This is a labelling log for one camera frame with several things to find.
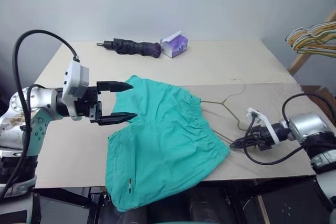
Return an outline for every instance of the green shorts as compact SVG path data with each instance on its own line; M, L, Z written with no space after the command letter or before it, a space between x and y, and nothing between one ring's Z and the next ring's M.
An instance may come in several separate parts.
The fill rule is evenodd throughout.
M229 149L189 91L132 76L114 112L138 116L109 137L106 188L119 211L184 191L211 173Z

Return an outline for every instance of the wire hanger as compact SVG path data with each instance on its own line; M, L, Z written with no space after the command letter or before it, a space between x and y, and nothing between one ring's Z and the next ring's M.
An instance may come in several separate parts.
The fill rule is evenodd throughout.
M234 97L234 96L237 96L237 95L241 95L242 93L245 92L245 89L246 89L246 84L245 84L245 82L244 82L242 79L240 79L240 78L230 79L230 81L235 81L235 80L240 80L240 81L243 83L243 90L242 90L240 93L237 93L237 94L230 94L227 98L224 99L223 102L213 102L213 101L205 101L205 100L201 100L201 102L205 102L205 103L213 103L213 104L220 104L220 105L222 105L222 106L223 106L223 107L224 107L224 108L225 108L225 109L226 109L226 110L227 110L227 111L228 111L228 112L229 112L229 113L236 119L238 129L240 129L241 131L246 131L246 129L243 129L243 128L240 126L240 120L239 120L239 118L235 115L235 113L233 113L232 110L229 109L229 107L228 107L227 105L224 104L230 97ZM228 137L226 137L226 136L220 134L219 132L215 131L214 129L213 129L213 131L214 131L216 134L220 135L221 137L223 137L223 138L225 138L225 139L227 139L227 140L229 140L230 142L233 143L233 141L232 141L231 139L229 139Z

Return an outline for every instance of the white wall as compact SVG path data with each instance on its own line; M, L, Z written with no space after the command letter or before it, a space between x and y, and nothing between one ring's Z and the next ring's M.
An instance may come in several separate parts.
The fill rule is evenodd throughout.
M285 36L296 27L323 21L335 5L336 0L0 0L0 87L7 95L14 92L12 47L21 33L33 28L70 41L159 40L177 30L189 39L260 38L287 67L296 54ZM43 35L24 43L19 62L25 86L34 82L58 47ZM318 59L309 60L299 79L334 90L336 60ZM27 68L29 61L34 68ZM312 75L309 65L319 70Z

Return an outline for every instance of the black table leg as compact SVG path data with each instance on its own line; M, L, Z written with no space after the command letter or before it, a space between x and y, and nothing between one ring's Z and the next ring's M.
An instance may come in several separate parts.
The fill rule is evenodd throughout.
M241 205L240 197L238 194L237 186L234 183L228 183L225 187L225 192L228 196L229 203L234 212L236 222L238 224L247 224L246 216L243 210L243 206Z
M87 224L97 224L99 220L100 208L105 201L106 194L92 194L92 202Z

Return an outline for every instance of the black object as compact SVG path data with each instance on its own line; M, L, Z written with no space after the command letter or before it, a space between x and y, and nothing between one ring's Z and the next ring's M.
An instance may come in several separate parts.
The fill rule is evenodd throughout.
M133 40L113 39L113 41L105 40L103 43L97 43L97 46L105 47L107 50L114 50L120 55L140 54L157 58L161 54L159 43L138 43Z
M142 206L126 211L122 218L122 224L148 224L157 222L148 222L147 206Z
M308 181L315 180L315 178L315 175L274 178L271 180L266 180L262 183L258 183L257 185L244 186L242 189L239 190L238 197L241 199L251 199L258 195L268 194L273 191L290 187L292 185L304 184Z
M1 99L0 99L0 116L6 113L8 110L8 105L6 105Z
M310 180L263 195L269 223L330 223L332 209L321 202L315 190L317 187L317 181Z
M332 132L322 132L308 136L304 148L309 158L312 159L318 154L336 149L336 137ZM336 162L328 163L321 167L317 167L316 164L313 163L312 168L317 174L325 173L336 169Z
M287 140L289 129L285 129L280 123L272 124L272 128L277 134L279 141ZM273 138L269 133L267 127L262 127L260 125L255 126L251 129L251 135L247 137L242 137L231 143L231 148L244 148L258 145L261 151L268 150L272 148L274 144Z
M87 224L98 224L100 208L104 203L103 194L92 194L92 202L90 206Z
M330 198L330 200L331 200L331 202L332 202L333 207L335 208L335 207L336 207L336 196L332 196L332 197Z
M258 115L255 114L255 113L252 113L252 122L250 123L247 131L246 131L246 134L245 134L245 138L248 137L248 134L250 133L251 129L252 129L252 126L254 124L254 121L256 119ZM259 164L259 165L275 165L275 164L279 164L285 160L287 160L288 158L290 158L291 156L293 156L296 152L299 152L300 150L303 149L303 146L300 146L299 148L295 149L294 151L292 151L291 153L289 153L288 155L286 155L285 157L279 159L279 160L276 160L276 161L273 161L273 162L268 162L268 163L265 163L265 162L260 162L260 161L257 161L255 160L254 158L252 158L248 152L247 152L247 149L246 149L246 145L245 145L245 141L243 141L243 149L244 149L244 153L245 155L254 163L256 164Z
M247 224L247 219L244 214L243 207L241 206L240 198L238 195L237 185L234 182L229 182L226 186L226 194L230 201L230 205L234 212L236 223Z
M0 223L1 224L14 224L14 223L30 223L30 224L40 224L41 222L41 204L40 204L40 198L39 195L36 193L32 193L31 197L25 195L25 196L18 196L14 198L6 198L5 202L8 204L13 204L17 199L23 200L26 204L20 202L21 204L18 205L16 208L20 211L13 211L8 212L6 214L0 214Z
M132 88L132 85L125 82L97 81L97 86L88 87L83 97L75 102L76 111L79 116L85 116L90 119L91 123L98 123L99 125L118 124L131 120L137 114L118 112L102 115L101 102L98 101L98 95L102 91L122 92ZM57 89L56 110L62 116L69 116L67 107L62 103L62 91L62 88Z
M0 184L6 183L12 175L19 162L19 157L0 158ZM16 177L15 182L23 182L34 178L37 166L37 156L26 157L25 165L21 168L20 175Z

